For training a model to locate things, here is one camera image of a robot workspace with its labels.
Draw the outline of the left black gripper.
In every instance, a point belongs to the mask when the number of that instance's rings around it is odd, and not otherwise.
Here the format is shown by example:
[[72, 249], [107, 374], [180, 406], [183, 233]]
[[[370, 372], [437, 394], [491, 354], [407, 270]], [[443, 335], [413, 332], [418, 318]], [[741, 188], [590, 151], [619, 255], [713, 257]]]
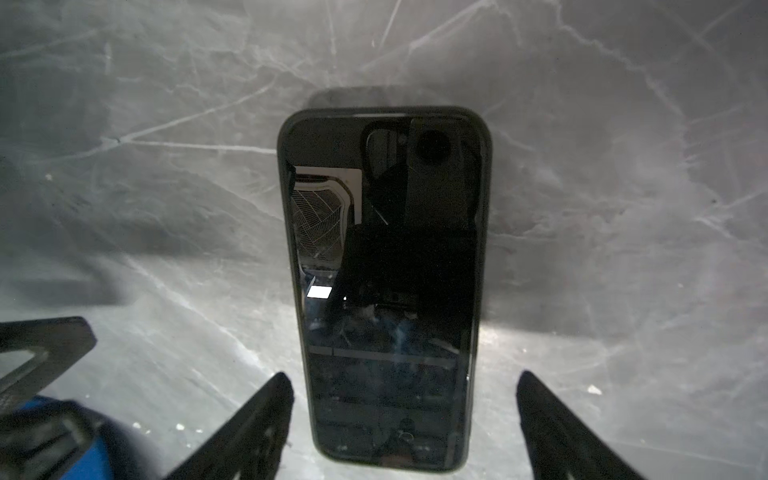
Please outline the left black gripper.
[[[3, 322], [1, 351], [31, 357], [1, 378], [1, 412], [23, 406], [89, 353], [96, 336], [82, 317]], [[39, 407], [1, 419], [1, 477], [59, 479], [91, 447], [95, 427], [78, 407]]]

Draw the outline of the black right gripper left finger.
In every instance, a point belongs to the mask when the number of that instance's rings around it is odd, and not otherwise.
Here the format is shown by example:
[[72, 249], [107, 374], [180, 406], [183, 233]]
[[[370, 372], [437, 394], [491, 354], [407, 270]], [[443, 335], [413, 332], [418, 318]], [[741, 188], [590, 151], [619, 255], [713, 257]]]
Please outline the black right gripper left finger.
[[287, 443], [294, 391], [279, 372], [167, 477], [273, 480]]

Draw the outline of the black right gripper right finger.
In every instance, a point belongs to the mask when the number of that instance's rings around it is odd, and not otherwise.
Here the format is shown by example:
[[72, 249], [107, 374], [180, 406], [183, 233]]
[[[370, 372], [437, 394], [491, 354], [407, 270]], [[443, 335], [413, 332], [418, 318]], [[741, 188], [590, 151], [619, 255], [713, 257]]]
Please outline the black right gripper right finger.
[[516, 401], [535, 480], [643, 479], [528, 370]]

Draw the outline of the silver-edged smartphone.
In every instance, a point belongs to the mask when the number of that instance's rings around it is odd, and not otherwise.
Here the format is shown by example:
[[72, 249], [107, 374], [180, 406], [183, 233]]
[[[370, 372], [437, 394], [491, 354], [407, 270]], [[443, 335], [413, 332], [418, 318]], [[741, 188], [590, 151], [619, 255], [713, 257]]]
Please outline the silver-edged smartphone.
[[307, 403], [326, 457], [466, 461], [492, 139], [460, 107], [307, 109], [277, 158]]

